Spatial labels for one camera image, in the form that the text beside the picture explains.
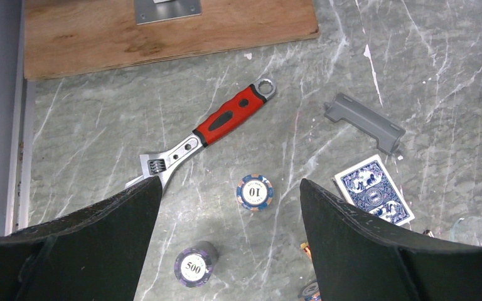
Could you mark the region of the brown wooden board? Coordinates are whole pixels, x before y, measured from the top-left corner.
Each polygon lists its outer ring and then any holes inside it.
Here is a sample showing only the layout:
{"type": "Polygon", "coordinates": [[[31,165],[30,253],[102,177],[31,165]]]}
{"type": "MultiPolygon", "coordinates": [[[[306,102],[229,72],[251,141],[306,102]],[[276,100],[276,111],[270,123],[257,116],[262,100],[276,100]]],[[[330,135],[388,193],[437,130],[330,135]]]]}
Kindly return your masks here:
{"type": "Polygon", "coordinates": [[[24,75],[44,80],[319,36],[312,1],[203,1],[137,24],[132,1],[26,1],[24,75]]]}

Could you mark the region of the blue playing card deck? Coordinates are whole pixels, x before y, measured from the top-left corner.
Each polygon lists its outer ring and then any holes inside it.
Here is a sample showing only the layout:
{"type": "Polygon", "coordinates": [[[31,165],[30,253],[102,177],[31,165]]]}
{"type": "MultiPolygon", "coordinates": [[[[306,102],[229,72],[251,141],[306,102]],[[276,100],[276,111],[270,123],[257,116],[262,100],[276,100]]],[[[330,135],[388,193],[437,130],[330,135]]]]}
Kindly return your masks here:
{"type": "Polygon", "coordinates": [[[347,203],[389,223],[402,226],[415,218],[379,155],[335,174],[334,181],[347,203]]]}

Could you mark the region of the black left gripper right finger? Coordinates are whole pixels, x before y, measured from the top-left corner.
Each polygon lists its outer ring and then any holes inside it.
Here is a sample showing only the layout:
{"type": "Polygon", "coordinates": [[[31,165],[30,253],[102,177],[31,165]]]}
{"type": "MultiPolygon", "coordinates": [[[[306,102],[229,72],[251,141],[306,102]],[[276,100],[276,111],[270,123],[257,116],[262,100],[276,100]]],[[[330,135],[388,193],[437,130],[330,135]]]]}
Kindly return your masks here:
{"type": "Polygon", "coordinates": [[[482,300],[482,247],[396,226],[309,179],[299,189],[323,300],[482,300]]]}

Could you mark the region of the blue 10 chip stack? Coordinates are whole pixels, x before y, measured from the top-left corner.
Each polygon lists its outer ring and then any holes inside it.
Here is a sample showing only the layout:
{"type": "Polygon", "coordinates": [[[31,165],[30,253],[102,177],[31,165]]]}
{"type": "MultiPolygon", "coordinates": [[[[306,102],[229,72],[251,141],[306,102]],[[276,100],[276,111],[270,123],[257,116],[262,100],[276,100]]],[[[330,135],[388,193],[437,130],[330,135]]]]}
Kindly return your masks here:
{"type": "Polygon", "coordinates": [[[261,174],[248,174],[236,188],[236,198],[242,207],[251,211],[267,208],[274,197],[270,181],[261,174]]]}

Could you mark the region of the red handled adjustable wrench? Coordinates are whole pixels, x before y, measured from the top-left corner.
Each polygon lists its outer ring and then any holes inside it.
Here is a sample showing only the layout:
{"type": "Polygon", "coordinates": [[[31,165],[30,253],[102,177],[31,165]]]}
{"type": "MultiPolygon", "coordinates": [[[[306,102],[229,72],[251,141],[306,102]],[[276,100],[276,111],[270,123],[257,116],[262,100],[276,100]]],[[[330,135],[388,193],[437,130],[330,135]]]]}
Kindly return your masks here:
{"type": "Polygon", "coordinates": [[[139,156],[142,175],[127,182],[129,188],[149,177],[158,177],[166,190],[174,171],[202,149],[218,141],[253,116],[276,94],[277,85],[269,78],[259,78],[226,101],[217,111],[192,130],[174,147],[139,156]]]}

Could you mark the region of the purple 500 chip stack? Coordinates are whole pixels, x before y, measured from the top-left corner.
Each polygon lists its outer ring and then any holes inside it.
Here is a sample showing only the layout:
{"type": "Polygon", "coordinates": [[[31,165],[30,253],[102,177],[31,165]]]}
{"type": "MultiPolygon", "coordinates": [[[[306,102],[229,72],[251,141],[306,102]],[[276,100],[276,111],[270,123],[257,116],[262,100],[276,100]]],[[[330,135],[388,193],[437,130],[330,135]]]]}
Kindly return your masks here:
{"type": "Polygon", "coordinates": [[[175,277],[185,287],[201,287],[210,279],[218,259],[218,250],[212,243],[198,241],[175,259],[175,277]]]}

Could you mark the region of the multicolour lying chip stack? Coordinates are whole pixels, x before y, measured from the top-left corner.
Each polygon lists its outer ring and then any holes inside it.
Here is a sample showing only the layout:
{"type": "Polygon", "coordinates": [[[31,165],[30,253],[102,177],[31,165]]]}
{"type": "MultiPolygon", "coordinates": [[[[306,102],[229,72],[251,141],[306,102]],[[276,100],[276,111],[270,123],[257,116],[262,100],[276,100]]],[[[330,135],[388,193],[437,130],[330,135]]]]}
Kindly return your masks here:
{"type": "Polygon", "coordinates": [[[297,296],[299,300],[303,301],[320,301],[321,296],[319,292],[319,285],[317,280],[313,280],[304,286],[297,296]]]}

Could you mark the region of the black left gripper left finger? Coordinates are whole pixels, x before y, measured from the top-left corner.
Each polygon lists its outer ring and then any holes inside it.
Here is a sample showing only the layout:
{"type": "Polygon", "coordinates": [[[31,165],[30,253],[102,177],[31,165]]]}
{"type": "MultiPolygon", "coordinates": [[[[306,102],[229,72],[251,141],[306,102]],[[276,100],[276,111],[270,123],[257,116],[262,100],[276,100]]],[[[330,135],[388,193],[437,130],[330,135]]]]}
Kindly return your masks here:
{"type": "Polygon", "coordinates": [[[162,193],[161,181],[150,177],[0,236],[0,300],[132,300],[162,193]]]}

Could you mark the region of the grey plastic bracket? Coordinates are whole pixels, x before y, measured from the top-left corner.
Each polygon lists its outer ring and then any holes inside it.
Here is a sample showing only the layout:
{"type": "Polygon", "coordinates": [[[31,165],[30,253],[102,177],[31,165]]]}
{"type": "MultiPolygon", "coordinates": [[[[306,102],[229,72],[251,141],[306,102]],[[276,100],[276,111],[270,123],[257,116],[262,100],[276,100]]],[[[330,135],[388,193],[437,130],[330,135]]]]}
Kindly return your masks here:
{"type": "Polygon", "coordinates": [[[347,121],[375,139],[377,148],[385,154],[394,154],[406,133],[403,127],[344,93],[324,103],[324,116],[332,122],[347,121]]]}

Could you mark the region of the clear round disc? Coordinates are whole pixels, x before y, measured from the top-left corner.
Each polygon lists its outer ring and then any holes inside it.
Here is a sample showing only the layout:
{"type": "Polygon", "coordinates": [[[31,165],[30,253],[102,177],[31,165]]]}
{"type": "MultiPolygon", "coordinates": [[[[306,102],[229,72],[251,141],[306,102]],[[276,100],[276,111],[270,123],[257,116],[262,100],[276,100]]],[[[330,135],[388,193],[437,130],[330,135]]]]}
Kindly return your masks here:
{"type": "Polygon", "coordinates": [[[456,243],[482,247],[482,216],[457,219],[451,226],[449,239],[456,243]]]}

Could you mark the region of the grey metal stand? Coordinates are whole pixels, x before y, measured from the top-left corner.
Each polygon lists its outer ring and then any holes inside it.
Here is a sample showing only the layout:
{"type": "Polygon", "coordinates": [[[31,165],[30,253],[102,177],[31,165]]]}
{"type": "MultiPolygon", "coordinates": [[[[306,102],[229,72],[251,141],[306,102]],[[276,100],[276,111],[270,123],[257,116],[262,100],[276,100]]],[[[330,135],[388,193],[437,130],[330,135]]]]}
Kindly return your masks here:
{"type": "Polygon", "coordinates": [[[135,0],[136,24],[155,23],[201,14],[200,0],[135,0]]]}

